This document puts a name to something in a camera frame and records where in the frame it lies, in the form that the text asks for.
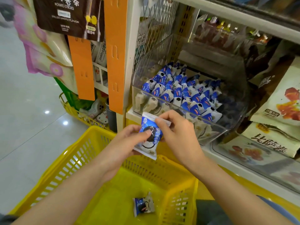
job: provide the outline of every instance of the wire mesh panel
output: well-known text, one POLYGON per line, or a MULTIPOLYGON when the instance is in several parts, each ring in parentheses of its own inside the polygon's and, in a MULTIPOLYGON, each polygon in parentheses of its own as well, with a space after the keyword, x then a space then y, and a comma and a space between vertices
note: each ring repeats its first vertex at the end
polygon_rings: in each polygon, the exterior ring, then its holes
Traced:
POLYGON ((158 0, 149 7, 149 3, 143 0, 133 71, 146 52, 172 34, 178 4, 172 0, 158 0))

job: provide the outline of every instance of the person's left hand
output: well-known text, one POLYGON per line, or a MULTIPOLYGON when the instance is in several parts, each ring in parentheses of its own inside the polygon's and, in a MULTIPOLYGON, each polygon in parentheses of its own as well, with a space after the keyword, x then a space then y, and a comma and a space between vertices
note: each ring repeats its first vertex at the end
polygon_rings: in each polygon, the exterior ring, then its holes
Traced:
POLYGON ((151 135, 151 130, 136 132, 140 129, 141 126, 139 125, 125 127, 94 159, 103 170, 102 183, 111 180, 116 175, 126 158, 140 155, 139 152, 133 150, 134 146, 144 142, 151 135))

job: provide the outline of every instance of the person's right arm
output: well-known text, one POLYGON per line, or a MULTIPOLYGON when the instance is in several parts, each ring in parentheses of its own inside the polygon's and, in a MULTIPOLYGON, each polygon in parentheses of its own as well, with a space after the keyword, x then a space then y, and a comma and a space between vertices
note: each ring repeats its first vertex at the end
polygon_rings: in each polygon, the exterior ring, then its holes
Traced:
POLYGON ((234 224, 293 224, 207 158, 191 122, 174 110, 163 113, 160 118, 174 125, 171 130, 161 119, 155 120, 174 155, 207 187, 234 224))

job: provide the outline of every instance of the white floor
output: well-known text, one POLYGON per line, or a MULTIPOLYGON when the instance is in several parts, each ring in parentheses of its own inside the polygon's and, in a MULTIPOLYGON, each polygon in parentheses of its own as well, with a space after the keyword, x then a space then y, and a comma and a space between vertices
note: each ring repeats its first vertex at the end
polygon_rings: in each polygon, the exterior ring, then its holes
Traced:
POLYGON ((14 28, 0 27, 0 213, 6 214, 88 128, 65 113, 55 80, 27 72, 14 28))

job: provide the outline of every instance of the forearm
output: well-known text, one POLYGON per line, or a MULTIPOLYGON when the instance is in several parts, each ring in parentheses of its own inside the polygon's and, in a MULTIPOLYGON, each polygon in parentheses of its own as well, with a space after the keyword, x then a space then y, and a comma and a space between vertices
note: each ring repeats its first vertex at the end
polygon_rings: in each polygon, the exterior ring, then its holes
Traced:
POLYGON ((73 224, 101 187, 102 176, 100 164, 85 165, 13 224, 73 224))
POLYGON ((234 224, 292 224, 212 160, 203 159, 192 173, 208 188, 234 224))

